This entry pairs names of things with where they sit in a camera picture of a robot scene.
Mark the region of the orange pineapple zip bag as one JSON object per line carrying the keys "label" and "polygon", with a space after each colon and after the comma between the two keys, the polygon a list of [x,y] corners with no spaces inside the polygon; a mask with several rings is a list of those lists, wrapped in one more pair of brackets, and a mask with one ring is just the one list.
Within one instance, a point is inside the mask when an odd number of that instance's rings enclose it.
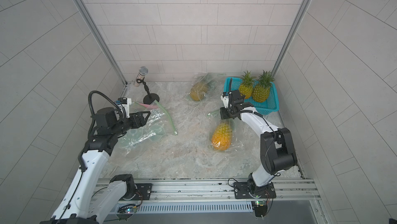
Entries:
{"label": "orange pineapple zip bag", "polygon": [[[146,126],[149,126],[151,124],[162,123],[162,124],[164,124],[165,130],[166,130],[165,136],[168,136],[168,135],[176,136],[177,131],[176,131],[175,125],[173,123],[173,120],[172,120],[170,114],[159,102],[155,101],[154,103],[158,106],[158,109],[153,109],[150,111],[151,115],[147,121]],[[140,112],[140,111],[149,111],[149,110],[140,106],[138,102],[133,102],[132,105],[129,107],[129,111],[130,111],[130,116],[131,116],[132,113]]]}

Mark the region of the zip-top bag green pineapple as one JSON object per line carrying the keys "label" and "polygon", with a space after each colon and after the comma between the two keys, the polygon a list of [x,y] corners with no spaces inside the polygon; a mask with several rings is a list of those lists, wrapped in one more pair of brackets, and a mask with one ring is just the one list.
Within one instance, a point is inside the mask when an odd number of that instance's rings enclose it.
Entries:
{"label": "zip-top bag green pineapple", "polygon": [[139,129],[130,129],[118,140],[116,146],[125,156],[135,157],[156,145],[165,135],[164,124],[151,124]]}

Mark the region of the yellow pineapple zip bag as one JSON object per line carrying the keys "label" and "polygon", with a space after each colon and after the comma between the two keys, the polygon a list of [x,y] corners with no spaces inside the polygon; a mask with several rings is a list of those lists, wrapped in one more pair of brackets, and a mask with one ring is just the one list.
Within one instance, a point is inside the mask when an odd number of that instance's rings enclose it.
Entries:
{"label": "yellow pineapple zip bag", "polygon": [[245,149],[244,130],[238,119],[222,119],[216,110],[206,115],[209,121],[209,146],[222,153],[234,153]]}

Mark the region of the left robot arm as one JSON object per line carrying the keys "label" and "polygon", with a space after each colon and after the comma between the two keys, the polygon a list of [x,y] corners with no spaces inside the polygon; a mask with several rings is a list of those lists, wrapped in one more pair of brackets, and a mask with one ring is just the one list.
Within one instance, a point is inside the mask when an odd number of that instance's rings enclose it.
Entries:
{"label": "left robot arm", "polygon": [[64,199],[47,221],[49,224],[102,224],[121,198],[132,199],[136,185],[131,174],[114,176],[105,192],[92,203],[99,176],[119,138],[131,129],[146,125],[149,111],[127,114],[119,107],[103,108],[92,113],[92,124],[76,173]]}

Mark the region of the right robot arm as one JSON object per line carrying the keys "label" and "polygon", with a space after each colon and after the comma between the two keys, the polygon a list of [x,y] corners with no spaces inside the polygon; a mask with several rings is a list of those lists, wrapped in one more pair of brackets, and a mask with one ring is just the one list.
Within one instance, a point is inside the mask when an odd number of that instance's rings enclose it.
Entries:
{"label": "right robot arm", "polygon": [[287,128],[279,128],[260,114],[238,90],[222,93],[223,107],[220,109],[222,119],[235,119],[246,123],[260,138],[259,167],[252,172],[244,186],[244,191],[252,198],[270,197],[273,184],[271,181],[297,165],[297,155],[292,134]]}

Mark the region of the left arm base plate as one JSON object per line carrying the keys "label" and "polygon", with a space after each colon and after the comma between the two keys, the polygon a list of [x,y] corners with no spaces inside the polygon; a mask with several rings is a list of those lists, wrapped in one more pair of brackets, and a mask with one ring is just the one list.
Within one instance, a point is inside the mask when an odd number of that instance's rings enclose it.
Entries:
{"label": "left arm base plate", "polygon": [[127,192],[122,197],[125,201],[146,201],[151,198],[153,185],[151,183],[138,183],[134,186],[128,185]]}

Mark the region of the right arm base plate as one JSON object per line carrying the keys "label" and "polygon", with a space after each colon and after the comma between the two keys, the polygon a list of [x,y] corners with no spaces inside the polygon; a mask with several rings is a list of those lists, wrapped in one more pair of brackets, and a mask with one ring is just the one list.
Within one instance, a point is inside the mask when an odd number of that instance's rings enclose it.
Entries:
{"label": "right arm base plate", "polygon": [[274,199],[277,197],[273,183],[258,187],[254,182],[234,182],[236,199]]}

